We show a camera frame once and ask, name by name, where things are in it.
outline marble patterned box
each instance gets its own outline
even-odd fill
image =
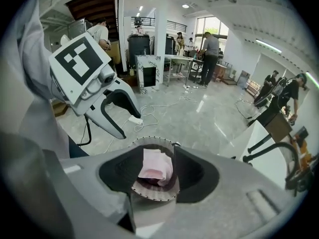
[[[141,94],[159,89],[160,57],[154,55],[136,55],[136,72]]]

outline pink towel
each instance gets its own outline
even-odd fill
[[[159,149],[144,149],[143,167],[139,177],[150,179],[151,184],[165,186],[173,174],[171,158]]]

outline black pants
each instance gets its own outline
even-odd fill
[[[69,153],[70,153],[70,158],[89,156],[70,137],[69,137]]]
[[[262,97],[264,97],[265,95],[268,94],[268,92],[270,91],[270,89],[265,88],[265,86],[262,87],[262,89],[260,90],[259,95],[256,97],[256,99],[254,100],[254,103],[256,103],[258,100],[260,100]]]
[[[278,100],[273,98],[272,102],[269,105],[269,108],[265,110],[262,114],[260,114],[256,119],[250,121],[248,125],[251,125],[256,120],[265,127],[268,125],[269,122],[273,120],[273,118],[279,113],[280,107],[278,106]]]
[[[215,66],[217,64],[218,57],[206,55],[204,58],[203,69],[201,71],[201,84],[208,85],[211,78],[213,77],[213,73],[215,70]]]

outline hand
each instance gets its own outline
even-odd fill
[[[291,121],[296,121],[298,115],[297,114],[293,114],[290,118]]]

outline black metal railing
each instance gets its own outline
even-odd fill
[[[132,17],[131,19],[131,25],[132,26],[137,26],[137,25],[142,25],[142,26],[155,26],[155,18],[146,18],[146,17]],[[166,23],[166,28],[167,29],[172,29],[176,30],[177,32],[186,32],[186,25],[173,22],[173,21],[167,21]]]

